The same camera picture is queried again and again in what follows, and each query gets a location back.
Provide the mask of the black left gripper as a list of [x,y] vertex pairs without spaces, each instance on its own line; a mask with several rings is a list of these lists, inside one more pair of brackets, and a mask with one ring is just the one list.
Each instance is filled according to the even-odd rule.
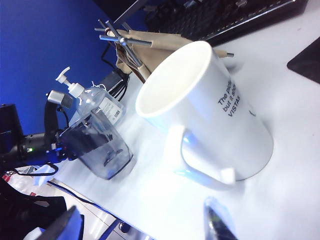
[[[66,127],[61,129],[57,113],[62,113],[66,120]],[[47,101],[44,107],[44,146],[47,152],[56,152],[58,156],[66,156],[66,147],[59,140],[60,134],[68,128],[68,116],[61,104]]]

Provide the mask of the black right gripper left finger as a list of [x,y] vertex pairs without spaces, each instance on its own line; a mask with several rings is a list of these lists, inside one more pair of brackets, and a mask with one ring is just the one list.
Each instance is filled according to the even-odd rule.
[[84,217],[74,205],[58,217],[47,229],[36,227],[24,240],[82,240]]

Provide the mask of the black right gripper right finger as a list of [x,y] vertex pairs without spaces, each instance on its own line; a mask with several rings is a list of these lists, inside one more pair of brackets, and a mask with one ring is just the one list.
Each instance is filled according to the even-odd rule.
[[203,204],[204,235],[206,240],[237,240],[235,225],[226,206],[209,196]]

